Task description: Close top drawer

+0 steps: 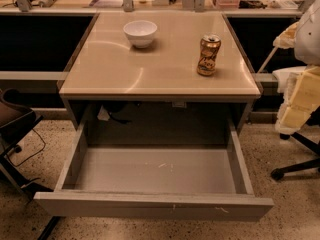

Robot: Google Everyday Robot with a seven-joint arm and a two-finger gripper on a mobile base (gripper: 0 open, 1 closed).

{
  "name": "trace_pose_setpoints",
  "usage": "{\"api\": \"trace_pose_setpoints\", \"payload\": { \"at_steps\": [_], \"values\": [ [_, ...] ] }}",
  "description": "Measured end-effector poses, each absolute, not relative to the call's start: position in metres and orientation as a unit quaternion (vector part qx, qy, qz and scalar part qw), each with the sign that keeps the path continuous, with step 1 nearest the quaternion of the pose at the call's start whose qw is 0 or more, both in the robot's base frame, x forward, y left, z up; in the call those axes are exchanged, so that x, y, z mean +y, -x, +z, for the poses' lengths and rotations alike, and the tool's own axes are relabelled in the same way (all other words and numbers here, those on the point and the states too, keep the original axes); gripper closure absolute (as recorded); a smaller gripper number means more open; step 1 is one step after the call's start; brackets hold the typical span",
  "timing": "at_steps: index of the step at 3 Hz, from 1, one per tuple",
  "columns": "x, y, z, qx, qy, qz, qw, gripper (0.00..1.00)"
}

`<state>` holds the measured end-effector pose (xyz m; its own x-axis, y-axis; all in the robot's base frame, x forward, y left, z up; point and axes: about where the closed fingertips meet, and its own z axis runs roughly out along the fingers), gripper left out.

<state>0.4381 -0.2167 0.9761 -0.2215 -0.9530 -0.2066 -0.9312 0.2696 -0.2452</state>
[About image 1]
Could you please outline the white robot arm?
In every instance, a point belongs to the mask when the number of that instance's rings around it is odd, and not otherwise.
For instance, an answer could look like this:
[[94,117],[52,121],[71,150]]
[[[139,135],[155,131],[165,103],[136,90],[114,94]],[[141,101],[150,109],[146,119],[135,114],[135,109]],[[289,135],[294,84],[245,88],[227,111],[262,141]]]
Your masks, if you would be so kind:
[[315,0],[297,23],[274,41],[277,48],[293,48],[306,64],[301,73],[290,73],[275,129],[286,135],[297,132],[320,106],[320,0]]

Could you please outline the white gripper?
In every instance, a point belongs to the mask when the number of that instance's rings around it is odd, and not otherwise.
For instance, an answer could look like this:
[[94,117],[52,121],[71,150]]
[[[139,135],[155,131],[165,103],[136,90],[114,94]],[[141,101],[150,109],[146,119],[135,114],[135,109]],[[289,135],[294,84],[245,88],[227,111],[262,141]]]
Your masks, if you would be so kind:
[[[298,23],[287,27],[274,41],[273,46],[289,49],[295,46]],[[281,104],[275,129],[291,135],[307,122],[311,114],[320,106],[320,67],[309,65],[299,73],[290,73],[284,89],[284,102]]]

